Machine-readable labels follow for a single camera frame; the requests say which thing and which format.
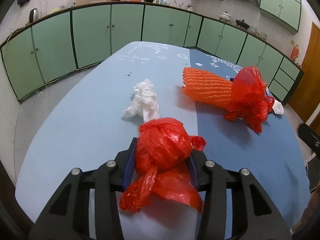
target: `white pot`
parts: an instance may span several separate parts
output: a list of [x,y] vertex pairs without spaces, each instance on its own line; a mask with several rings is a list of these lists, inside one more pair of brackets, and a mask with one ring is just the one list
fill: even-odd
[[231,15],[228,14],[227,12],[220,13],[220,19],[223,19],[229,22],[231,20]]

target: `crumpled red plastic bag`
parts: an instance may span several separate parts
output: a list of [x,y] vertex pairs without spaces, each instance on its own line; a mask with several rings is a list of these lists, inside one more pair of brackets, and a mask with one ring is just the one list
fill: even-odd
[[223,117],[229,121],[243,118],[252,130],[261,133],[261,124],[267,120],[275,102],[266,95],[266,87],[257,67],[241,69],[232,83],[229,113]]
[[203,151],[206,141],[200,136],[189,136],[181,122],[169,117],[146,122],[139,132],[135,169],[141,177],[123,193],[120,208],[140,212],[143,206],[151,204],[150,196],[155,195],[201,212],[201,197],[190,184],[185,160],[192,147]]

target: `blue table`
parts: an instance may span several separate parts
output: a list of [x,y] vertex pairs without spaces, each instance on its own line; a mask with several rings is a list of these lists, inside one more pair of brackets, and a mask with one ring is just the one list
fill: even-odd
[[[260,135],[241,120],[228,122],[224,111],[195,103],[181,93],[185,66],[235,77],[239,66],[197,50],[151,42],[132,42],[81,80],[56,106],[34,137],[22,164],[16,199],[36,221],[72,168],[98,168],[127,149],[139,136],[140,117],[124,119],[133,86],[149,78],[158,95],[161,117],[184,123],[190,135],[203,136],[205,154],[224,168],[249,168],[274,201],[289,227],[309,200],[300,148],[286,117],[270,115]],[[90,235],[94,237],[94,192],[90,196]],[[228,195],[226,236],[231,232]],[[154,200],[139,214],[120,212],[125,239],[193,239],[197,212],[188,206]]]

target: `metal screw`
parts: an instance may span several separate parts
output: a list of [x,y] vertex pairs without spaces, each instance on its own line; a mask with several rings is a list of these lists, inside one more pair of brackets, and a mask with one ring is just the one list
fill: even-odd
[[116,166],[116,162],[115,161],[107,161],[107,166],[109,168],[113,168],[114,166]]
[[250,174],[250,171],[248,169],[242,169],[241,170],[241,173],[244,175],[244,176],[248,176]]
[[206,161],[206,162],[205,162],[205,165],[206,165],[207,167],[209,167],[209,168],[212,168],[212,167],[215,166],[215,163],[214,163],[214,161]]
[[71,174],[72,175],[78,175],[80,173],[80,169],[79,168],[74,168],[72,171],[71,171]]

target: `dark blue tablecloth section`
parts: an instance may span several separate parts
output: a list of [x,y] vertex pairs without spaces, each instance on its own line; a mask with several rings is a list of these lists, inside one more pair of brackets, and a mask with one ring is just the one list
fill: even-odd
[[[191,67],[207,70],[223,78],[234,78],[241,67],[196,49],[190,50]],[[204,153],[223,168],[248,168],[281,212],[289,228],[307,207],[310,193],[301,150],[285,116],[273,114],[262,125],[262,133],[252,131],[241,119],[228,122],[225,111],[196,103],[198,135],[205,138]],[[232,201],[227,192],[226,238],[231,236]]]

